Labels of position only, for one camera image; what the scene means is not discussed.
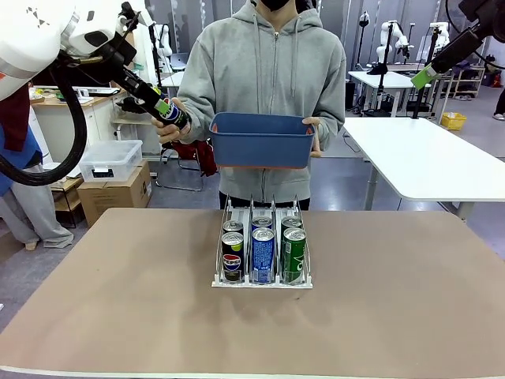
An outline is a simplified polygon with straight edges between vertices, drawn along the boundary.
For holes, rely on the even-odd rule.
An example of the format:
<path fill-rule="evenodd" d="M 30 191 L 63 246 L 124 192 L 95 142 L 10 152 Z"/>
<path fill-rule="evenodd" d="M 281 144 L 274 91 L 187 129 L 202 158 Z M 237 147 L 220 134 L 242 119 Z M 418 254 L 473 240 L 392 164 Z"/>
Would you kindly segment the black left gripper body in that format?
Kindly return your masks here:
<path fill-rule="evenodd" d="M 99 81 L 106 83 L 114 81 L 120 86 L 137 86 L 138 76 L 128 65 L 132 62 L 137 51 L 123 38 L 113 38 L 99 48 Z"/>

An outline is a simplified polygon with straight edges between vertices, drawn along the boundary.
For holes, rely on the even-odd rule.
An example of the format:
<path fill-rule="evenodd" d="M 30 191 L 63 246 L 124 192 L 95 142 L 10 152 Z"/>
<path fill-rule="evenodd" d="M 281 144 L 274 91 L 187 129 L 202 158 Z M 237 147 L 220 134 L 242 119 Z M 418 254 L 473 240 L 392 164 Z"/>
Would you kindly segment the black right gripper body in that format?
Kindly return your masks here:
<path fill-rule="evenodd" d="M 469 22 L 477 22 L 462 32 L 463 35 L 504 37 L 504 0 L 464 0 L 459 3 L 459 9 Z"/>

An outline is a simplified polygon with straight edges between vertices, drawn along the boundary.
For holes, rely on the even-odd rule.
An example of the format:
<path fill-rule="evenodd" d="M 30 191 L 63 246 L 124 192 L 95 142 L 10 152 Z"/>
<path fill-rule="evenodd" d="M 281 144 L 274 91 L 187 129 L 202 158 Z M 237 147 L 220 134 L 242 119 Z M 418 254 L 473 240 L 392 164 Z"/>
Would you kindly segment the person's right hand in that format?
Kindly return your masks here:
<path fill-rule="evenodd" d="M 191 130 L 191 123 L 187 120 L 186 125 L 181 129 L 174 124 L 163 124 L 156 118 L 151 119 L 152 125 L 156 128 L 160 144 L 167 144 L 184 139 Z"/>

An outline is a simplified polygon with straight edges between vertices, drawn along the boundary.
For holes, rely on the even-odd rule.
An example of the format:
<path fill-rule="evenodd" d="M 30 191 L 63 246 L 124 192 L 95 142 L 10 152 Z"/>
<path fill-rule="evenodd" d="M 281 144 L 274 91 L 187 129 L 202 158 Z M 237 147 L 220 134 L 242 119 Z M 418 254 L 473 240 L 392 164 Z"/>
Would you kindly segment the person's left hand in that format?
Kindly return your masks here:
<path fill-rule="evenodd" d="M 312 141 L 312 150 L 310 152 L 311 158 L 320 158 L 322 156 L 322 151 L 320 147 L 319 139 L 319 126 L 321 121 L 318 117 L 307 117 L 302 120 L 302 122 L 307 126 L 312 126 L 314 131 L 314 137 Z"/>

